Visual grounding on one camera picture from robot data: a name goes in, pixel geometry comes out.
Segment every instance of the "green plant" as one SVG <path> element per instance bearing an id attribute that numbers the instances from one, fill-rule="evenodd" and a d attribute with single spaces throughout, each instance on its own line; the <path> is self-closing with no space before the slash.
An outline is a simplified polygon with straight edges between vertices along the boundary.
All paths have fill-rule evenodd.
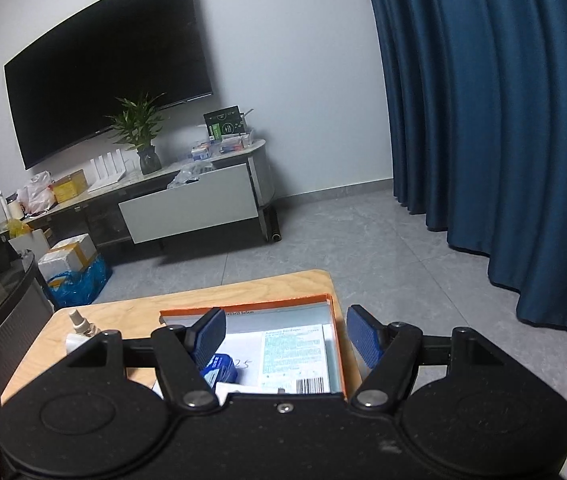
<path id="1" fill-rule="evenodd" d="M 150 141 L 161 130 L 161 126 L 158 126 L 161 114 L 152 105 L 161 95 L 152 99 L 148 99 L 148 94 L 141 95 L 136 103 L 118 97 L 124 109 L 116 116 L 107 116 L 113 121 L 112 129 L 115 131 L 111 139 L 116 139 L 117 144 L 132 144 L 129 150 L 148 148 Z"/>

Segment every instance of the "white cabinet door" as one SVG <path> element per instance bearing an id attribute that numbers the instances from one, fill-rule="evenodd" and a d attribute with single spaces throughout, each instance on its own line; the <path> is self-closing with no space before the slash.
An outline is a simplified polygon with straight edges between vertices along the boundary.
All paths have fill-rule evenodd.
<path id="1" fill-rule="evenodd" d="M 257 217 L 246 164 L 201 174 L 198 182 L 133 198 L 119 208 L 136 244 Z"/>

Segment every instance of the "white wall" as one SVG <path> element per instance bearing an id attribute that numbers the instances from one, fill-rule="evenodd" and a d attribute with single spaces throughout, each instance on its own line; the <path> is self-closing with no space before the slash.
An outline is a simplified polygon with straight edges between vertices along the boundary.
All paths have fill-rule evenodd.
<path id="1" fill-rule="evenodd" d="M 43 170 L 55 177 L 84 167 L 91 180 L 87 160 L 111 149 L 106 134 L 26 171 L 3 73 L 4 64 L 36 38 L 96 1 L 0 0 L 4 195 Z M 167 110 L 164 132 L 156 139 L 164 163 L 205 138 L 205 129 L 195 127 L 203 113 L 237 104 L 256 109 L 248 123 L 268 140 L 279 196 L 391 177 L 370 0 L 196 0 L 196 6 L 215 95 Z M 135 157 L 134 152 L 128 156 Z"/>

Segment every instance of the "gray tile floor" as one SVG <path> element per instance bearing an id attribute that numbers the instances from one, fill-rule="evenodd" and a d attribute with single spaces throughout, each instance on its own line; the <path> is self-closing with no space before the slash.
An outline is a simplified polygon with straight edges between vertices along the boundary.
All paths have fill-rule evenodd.
<path id="1" fill-rule="evenodd" d="M 449 248 L 445 233 L 429 232 L 390 190 L 278 213 L 277 244 L 264 244 L 257 222 L 246 221 L 168 238 L 162 248 L 149 242 L 131 255 L 106 253 L 114 273 L 97 302 L 325 269 L 344 309 L 360 303 L 381 322 L 407 321 L 432 335 L 471 326 L 567 399 L 567 332 L 517 321 L 518 294 L 490 284 L 488 259 Z M 441 368 L 421 373 L 416 387 Z"/>

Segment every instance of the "blue package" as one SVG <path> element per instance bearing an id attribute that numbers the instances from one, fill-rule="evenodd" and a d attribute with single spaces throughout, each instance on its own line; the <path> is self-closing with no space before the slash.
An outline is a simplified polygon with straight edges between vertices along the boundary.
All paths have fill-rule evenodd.
<path id="1" fill-rule="evenodd" d="M 97 299 L 113 271 L 101 254 L 83 272 L 62 272 L 48 280 L 50 291 L 59 307 L 88 305 Z M 64 278 L 61 284 L 51 285 Z"/>
<path id="2" fill-rule="evenodd" d="M 228 354 L 215 354 L 206 368 L 201 371 L 202 377 L 214 390 L 217 383 L 233 383 L 237 380 L 237 368 Z"/>

